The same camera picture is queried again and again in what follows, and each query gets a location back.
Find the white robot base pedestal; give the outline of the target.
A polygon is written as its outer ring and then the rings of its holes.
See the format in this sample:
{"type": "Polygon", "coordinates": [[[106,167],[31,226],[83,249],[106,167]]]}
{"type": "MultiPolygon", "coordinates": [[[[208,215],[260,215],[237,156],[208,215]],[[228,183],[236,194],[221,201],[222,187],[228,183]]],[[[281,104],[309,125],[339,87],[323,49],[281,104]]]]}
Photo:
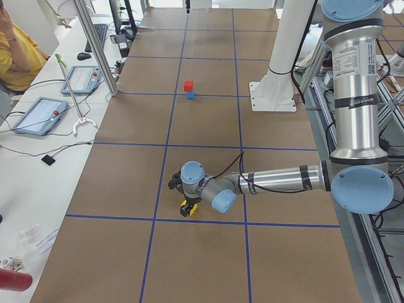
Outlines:
{"type": "Polygon", "coordinates": [[[296,111],[290,72],[299,46],[294,30],[299,24],[297,6],[297,1],[285,1],[267,74],[261,81],[250,83],[253,111],[296,111]]]}

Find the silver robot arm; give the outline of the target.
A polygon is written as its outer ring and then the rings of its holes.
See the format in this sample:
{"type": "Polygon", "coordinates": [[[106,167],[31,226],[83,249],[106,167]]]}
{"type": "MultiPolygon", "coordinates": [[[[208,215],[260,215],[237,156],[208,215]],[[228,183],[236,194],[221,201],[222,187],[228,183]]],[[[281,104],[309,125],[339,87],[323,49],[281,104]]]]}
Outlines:
{"type": "Polygon", "coordinates": [[[165,175],[183,196],[181,214],[200,201],[221,213],[239,194],[256,206],[257,221],[269,209],[303,202],[317,217],[316,189],[329,191],[346,210],[383,211],[393,198],[387,155],[377,141],[375,38],[382,11],[351,23],[325,16],[326,41],[335,72],[338,143],[329,160],[314,153],[306,108],[294,99],[292,65],[311,23],[312,1],[287,1],[281,17],[220,9],[185,17],[181,75],[196,80],[194,100],[178,94],[165,175]]]}

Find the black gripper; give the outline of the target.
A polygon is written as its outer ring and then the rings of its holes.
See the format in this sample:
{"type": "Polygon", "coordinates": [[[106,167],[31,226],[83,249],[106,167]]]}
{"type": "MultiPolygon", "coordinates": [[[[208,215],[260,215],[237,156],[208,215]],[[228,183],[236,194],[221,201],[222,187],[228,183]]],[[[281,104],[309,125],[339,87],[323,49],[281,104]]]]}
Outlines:
{"type": "Polygon", "coordinates": [[[184,196],[184,201],[180,207],[180,214],[183,217],[192,216],[197,210],[197,204],[201,201],[199,196],[184,196]]]}

